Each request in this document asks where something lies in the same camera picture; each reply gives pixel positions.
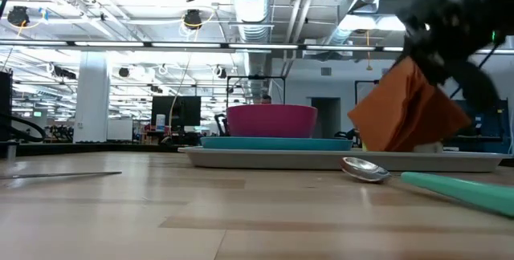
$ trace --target orange napkin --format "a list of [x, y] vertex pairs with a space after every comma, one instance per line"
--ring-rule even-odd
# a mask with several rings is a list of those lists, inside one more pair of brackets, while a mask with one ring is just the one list
[[369, 151], [412, 152], [471, 124], [460, 107], [428, 83], [407, 57], [348, 113]]

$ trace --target teal plate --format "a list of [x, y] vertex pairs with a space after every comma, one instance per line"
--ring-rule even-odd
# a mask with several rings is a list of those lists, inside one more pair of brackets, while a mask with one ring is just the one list
[[237, 136], [206, 136], [203, 148], [252, 149], [280, 151], [349, 151], [351, 140], [258, 138]]

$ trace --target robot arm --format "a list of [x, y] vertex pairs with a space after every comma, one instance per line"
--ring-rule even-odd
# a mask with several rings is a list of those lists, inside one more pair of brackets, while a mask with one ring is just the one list
[[468, 58], [488, 44], [504, 43], [514, 22], [510, 6], [514, 0], [414, 0], [397, 12], [406, 26], [397, 63], [409, 56], [430, 83], [444, 84], [451, 77], [471, 106], [494, 106], [498, 94], [492, 81]]

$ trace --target spoon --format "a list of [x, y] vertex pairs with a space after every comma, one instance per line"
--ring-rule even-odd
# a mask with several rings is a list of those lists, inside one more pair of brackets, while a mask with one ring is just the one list
[[341, 168], [350, 176], [369, 183], [382, 183], [392, 177], [389, 171], [381, 166], [355, 157], [344, 157]]
[[[344, 157], [341, 168], [350, 176], [368, 183], [382, 183], [390, 177], [396, 177], [379, 165], [355, 157]], [[464, 181], [427, 173], [404, 172], [400, 178], [408, 184], [514, 217], [514, 187]]]

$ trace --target teal handle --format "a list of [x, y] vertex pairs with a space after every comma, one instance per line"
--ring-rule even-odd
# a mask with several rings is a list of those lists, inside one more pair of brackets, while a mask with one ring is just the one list
[[402, 173], [406, 183], [514, 217], [514, 188], [425, 173]]

